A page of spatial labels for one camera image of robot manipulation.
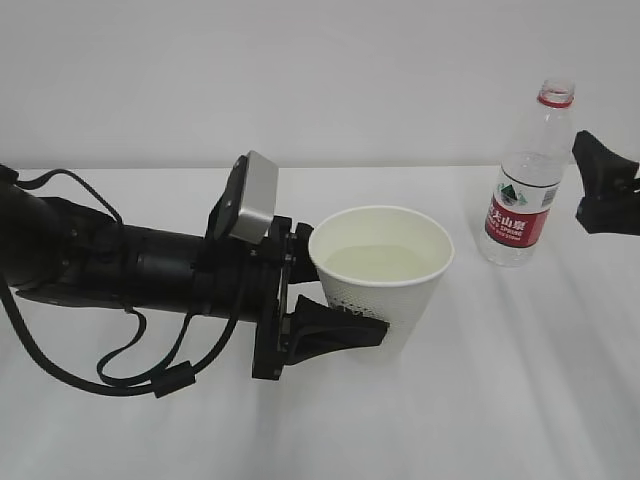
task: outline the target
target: plastic water bottle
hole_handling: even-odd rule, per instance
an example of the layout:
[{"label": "plastic water bottle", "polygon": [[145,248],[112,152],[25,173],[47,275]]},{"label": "plastic water bottle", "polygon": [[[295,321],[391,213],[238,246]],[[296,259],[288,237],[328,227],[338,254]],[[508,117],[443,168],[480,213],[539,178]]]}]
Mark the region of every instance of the plastic water bottle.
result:
[{"label": "plastic water bottle", "polygon": [[546,80],[502,157],[478,244],[498,265],[523,265],[533,255],[571,158],[573,94],[573,83]]}]

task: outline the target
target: paper cup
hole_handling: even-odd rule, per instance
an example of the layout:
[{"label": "paper cup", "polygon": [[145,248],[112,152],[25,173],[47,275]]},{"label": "paper cup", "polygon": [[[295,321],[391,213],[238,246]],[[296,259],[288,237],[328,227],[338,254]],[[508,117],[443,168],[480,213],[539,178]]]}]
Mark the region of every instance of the paper cup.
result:
[{"label": "paper cup", "polygon": [[[371,280],[370,272],[358,275],[355,270],[356,274],[344,274],[331,263],[337,252],[342,251],[344,256],[344,249],[354,252],[356,247],[369,248],[369,252],[385,252],[386,247],[397,251],[400,247],[417,258],[406,278],[402,278],[402,271],[394,271],[392,280]],[[402,351],[442,274],[451,264],[454,247],[446,230],[426,215],[402,207],[367,206],[337,213],[318,225],[309,239],[309,256],[318,270],[331,308],[389,323],[382,345],[362,349],[366,358],[380,360],[390,359]],[[383,265],[389,261],[379,260]],[[393,262],[391,267],[390,272],[394,270]]]}]

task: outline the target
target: cup rim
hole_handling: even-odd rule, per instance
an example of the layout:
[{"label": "cup rim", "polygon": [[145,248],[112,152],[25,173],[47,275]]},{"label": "cup rim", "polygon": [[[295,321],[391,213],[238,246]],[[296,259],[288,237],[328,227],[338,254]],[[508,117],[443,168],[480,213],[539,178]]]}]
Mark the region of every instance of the cup rim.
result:
[{"label": "cup rim", "polygon": [[[451,247],[451,253],[449,255],[449,258],[447,259],[445,264],[440,269],[436,270],[433,273],[430,273],[429,275],[424,275],[424,276],[418,277],[418,278],[412,278],[411,280],[400,280],[400,281],[395,281],[395,282],[380,282],[380,281],[370,281],[370,280],[359,280],[357,278],[352,278],[352,277],[347,277],[345,275],[341,275],[341,274],[336,273],[336,272],[334,272],[332,270],[329,270],[328,268],[324,267],[323,265],[320,265],[319,262],[316,261],[316,259],[314,258],[314,255],[313,255],[312,246],[313,246],[313,242],[314,242],[314,239],[315,239],[315,233],[318,230],[320,230],[320,228],[323,227],[326,223],[330,222],[334,218],[342,216],[342,215],[346,215],[348,213],[356,212],[356,211],[359,211],[359,210],[399,210],[399,211],[411,213],[412,215],[417,215],[417,216],[421,217],[423,220],[431,222],[436,227],[438,227],[440,229],[440,231],[442,233],[444,233],[445,237],[447,238],[447,240],[449,242],[449,246]],[[313,229],[313,232],[311,232],[311,235],[309,236],[308,246],[309,246],[309,258],[311,258],[311,261],[313,262],[313,265],[318,270],[321,270],[323,273],[325,273],[326,275],[329,275],[332,278],[335,278],[336,280],[340,280],[340,281],[342,281],[344,283],[348,283],[350,285],[355,285],[355,286],[359,286],[359,287],[387,287],[387,288],[388,287],[409,287],[409,286],[413,286],[413,285],[419,285],[421,283],[426,283],[429,280],[433,280],[434,278],[437,278],[440,275],[442,275],[447,270],[447,268],[449,268],[451,263],[453,262],[453,258],[454,258],[455,253],[456,253],[455,247],[453,245],[453,241],[451,240],[451,235],[449,235],[449,232],[447,232],[447,230],[442,225],[440,225],[440,223],[438,223],[436,220],[434,220],[433,218],[431,218],[428,215],[425,215],[422,212],[418,212],[417,210],[413,210],[411,208],[399,207],[399,206],[395,206],[395,205],[365,205],[365,206],[361,206],[361,207],[348,208],[346,210],[341,210],[340,212],[336,212],[333,215],[330,215],[329,217],[325,218],[322,222],[320,222],[318,224],[317,227],[315,227]]]}]

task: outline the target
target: robotic arm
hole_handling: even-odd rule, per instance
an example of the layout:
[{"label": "robotic arm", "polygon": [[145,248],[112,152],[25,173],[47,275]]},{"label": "robotic arm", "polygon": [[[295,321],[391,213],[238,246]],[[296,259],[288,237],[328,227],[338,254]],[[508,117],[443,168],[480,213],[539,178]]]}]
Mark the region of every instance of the robotic arm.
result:
[{"label": "robotic arm", "polygon": [[[110,213],[61,198],[27,193],[54,175],[78,181]],[[21,181],[0,168],[0,297],[27,352],[57,379],[91,393],[161,397],[195,383],[195,375],[222,351],[239,320],[256,323],[254,378],[278,380],[285,365],[324,353],[376,346],[388,324],[331,310],[300,296],[287,313],[289,284],[317,281],[308,252],[312,227],[274,216],[278,169],[250,152],[241,156],[211,214],[204,237],[125,225],[76,174],[53,170]],[[124,309],[138,317],[129,344],[98,362],[104,384],[88,382],[53,364],[30,335],[9,287],[21,298],[65,307]],[[138,308],[185,315],[171,351],[155,367],[129,378],[104,374],[106,364],[144,333]],[[202,360],[170,366],[191,318],[229,318]]]}]

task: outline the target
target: white table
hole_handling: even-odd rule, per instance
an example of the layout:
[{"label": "white table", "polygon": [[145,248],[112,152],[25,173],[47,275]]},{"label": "white table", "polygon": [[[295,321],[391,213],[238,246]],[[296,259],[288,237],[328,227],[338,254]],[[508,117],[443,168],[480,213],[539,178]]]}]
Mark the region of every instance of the white table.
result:
[{"label": "white table", "polygon": [[[81,172],[131,224],[202,234],[227,170]],[[0,476],[28,479],[638,479],[640,238],[589,236],[567,172],[534,261],[486,263],[480,228],[496,168],[285,169],[277,213],[317,224],[396,204],[451,233],[457,257],[402,357],[371,367],[346,352],[252,380],[240,324],[198,383],[162,400],[101,398],[46,376],[0,315]],[[25,177],[35,175],[27,172]],[[70,180],[47,194],[95,205]],[[315,299],[318,284],[294,288]],[[21,302],[43,349],[95,379],[135,320]],[[177,315],[149,312],[134,374],[168,350]],[[198,360],[224,322],[199,319],[180,359]]]}]

